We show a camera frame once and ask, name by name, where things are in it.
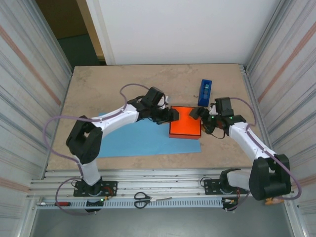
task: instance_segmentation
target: red box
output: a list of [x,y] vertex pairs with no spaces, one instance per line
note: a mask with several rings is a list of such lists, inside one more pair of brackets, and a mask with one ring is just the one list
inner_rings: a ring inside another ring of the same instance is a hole
[[179,112],[179,120],[170,123],[169,137],[183,139],[199,139],[201,137],[201,121],[193,119],[189,113],[194,107],[171,106]]

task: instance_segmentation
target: scissors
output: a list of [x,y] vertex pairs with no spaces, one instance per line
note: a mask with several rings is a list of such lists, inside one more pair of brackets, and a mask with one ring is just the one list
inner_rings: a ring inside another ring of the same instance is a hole
[[143,192],[138,192],[135,194],[134,199],[137,200],[134,202],[134,206],[138,209],[143,209],[153,201],[169,200],[172,199],[172,197],[150,197]]

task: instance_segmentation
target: red screwdriver handle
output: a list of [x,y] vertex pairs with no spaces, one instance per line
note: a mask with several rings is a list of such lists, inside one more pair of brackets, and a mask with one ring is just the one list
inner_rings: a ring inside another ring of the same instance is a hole
[[71,205],[71,203],[68,202],[68,201],[59,201],[58,204],[59,204],[60,206],[70,206],[70,205]]

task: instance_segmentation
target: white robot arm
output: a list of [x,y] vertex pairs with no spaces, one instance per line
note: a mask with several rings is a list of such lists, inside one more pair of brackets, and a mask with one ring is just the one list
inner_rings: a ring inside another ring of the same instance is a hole
[[211,104],[210,111],[204,107],[195,107],[190,113],[191,117],[201,119],[202,128],[207,134],[212,134],[215,128],[222,129],[224,135],[235,140],[253,162],[251,172],[240,169],[223,171],[220,176],[221,189],[229,193],[232,187],[243,188],[251,191],[256,200],[289,194],[290,176],[270,155],[287,169],[288,158],[268,148],[241,115],[234,115],[229,97],[215,99],[215,102]]
[[124,125],[146,118],[157,124],[178,120],[178,112],[175,109],[166,108],[167,103],[168,96],[159,89],[151,87],[145,96],[136,97],[113,112],[92,118],[99,121],[75,123],[66,145],[78,159],[86,186],[84,188],[89,195],[98,195],[102,186],[102,178],[96,162],[102,138]]

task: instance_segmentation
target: table surface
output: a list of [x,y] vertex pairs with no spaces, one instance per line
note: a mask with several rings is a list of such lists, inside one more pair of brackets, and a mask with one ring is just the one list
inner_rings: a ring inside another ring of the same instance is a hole
[[[249,101],[237,64],[204,65],[137,65],[75,67],[65,101],[63,115],[88,118],[100,112],[111,112],[123,105],[119,90],[127,83],[155,86],[170,96],[170,104],[196,106],[202,79],[213,81],[211,101],[219,97],[239,97]],[[133,86],[124,89],[128,99],[143,95],[144,89]],[[232,101],[235,114],[253,122],[249,108],[240,101]],[[74,125],[73,120],[59,122],[54,150],[70,155],[65,142]],[[221,137],[216,129],[214,135]],[[250,166],[251,162],[239,145],[229,137],[219,140],[205,133],[200,138],[201,153],[98,158],[99,169],[174,169]],[[51,155],[48,170],[77,169],[73,161]]]

